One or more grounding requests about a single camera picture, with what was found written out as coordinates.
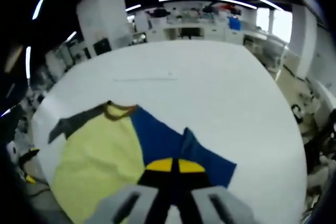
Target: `desk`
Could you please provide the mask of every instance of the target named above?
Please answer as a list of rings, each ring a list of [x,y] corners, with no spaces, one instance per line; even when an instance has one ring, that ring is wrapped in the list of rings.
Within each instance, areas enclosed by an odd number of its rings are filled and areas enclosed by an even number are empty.
[[[32,119],[48,182],[65,144],[48,145],[60,118],[107,100],[139,104],[182,134],[237,164],[228,190],[265,224],[297,224],[306,196],[306,161],[287,101],[243,46],[164,41],[107,52],[73,67]]]

